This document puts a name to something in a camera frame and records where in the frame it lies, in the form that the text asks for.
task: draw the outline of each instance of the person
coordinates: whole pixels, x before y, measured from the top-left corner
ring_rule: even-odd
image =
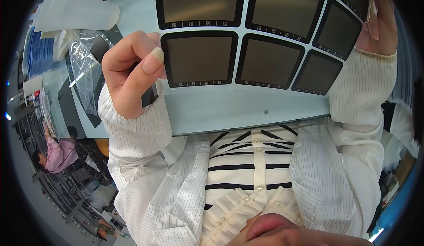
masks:
[[[166,78],[159,35],[134,32],[104,55],[98,113],[114,205],[137,245],[372,245],[397,47],[392,1],[375,5],[329,91],[331,118],[189,136],[173,165],[160,155],[172,137],[161,82],[141,102]]]
[[[107,241],[106,239],[106,235],[111,235],[114,236],[115,238],[118,237],[118,235],[114,232],[114,229],[103,219],[99,219],[98,221],[98,225],[96,227],[97,229],[97,237]]]
[[[43,122],[43,126],[47,141],[47,156],[37,148],[32,153],[32,161],[36,168],[51,174],[57,174],[78,159],[74,140],[78,136],[78,132],[75,127],[68,126],[67,128],[71,138],[62,138],[59,142],[56,142],[50,136],[45,122]]]

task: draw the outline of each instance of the pink jacket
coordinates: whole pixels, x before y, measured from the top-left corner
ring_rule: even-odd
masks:
[[[56,143],[53,138],[49,137],[47,147],[45,169],[52,174],[59,173],[78,159],[74,139],[63,138]]]

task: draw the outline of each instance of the black and white striped top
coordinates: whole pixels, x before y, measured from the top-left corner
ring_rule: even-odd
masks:
[[[231,190],[258,192],[265,206],[279,186],[291,188],[290,158],[297,142],[298,123],[262,129],[214,133],[205,187],[205,210]]]

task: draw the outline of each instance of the storage rack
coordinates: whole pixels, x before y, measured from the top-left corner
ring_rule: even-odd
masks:
[[[17,123],[23,147],[29,156],[36,148],[47,155],[47,142],[41,116],[41,109],[37,107]],[[95,226],[97,219],[103,219],[103,217],[100,212],[90,207],[87,195],[77,185],[68,169],[57,174],[46,174],[41,170],[37,171],[32,161],[30,164],[34,171],[33,183],[40,185],[41,190],[62,215],[65,223],[79,228],[80,232],[93,244],[100,245],[102,240],[96,236]]]

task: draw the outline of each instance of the clear plastic sheet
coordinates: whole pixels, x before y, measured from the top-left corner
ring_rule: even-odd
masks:
[[[102,75],[102,68],[90,49],[97,36],[102,37],[109,44],[109,49],[113,47],[113,44],[99,31],[81,30],[76,33],[77,40],[69,45],[69,58],[75,79],[69,87],[76,85],[84,111],[98,116],[94,89]]]
[[[397,47],[397,79],[388,101],[404,105],[412,110],[414,82],[421,76],[422,64],[418,57],[415,44],[405,24],[395,7],[396,25],[398,27],[399,43]]]

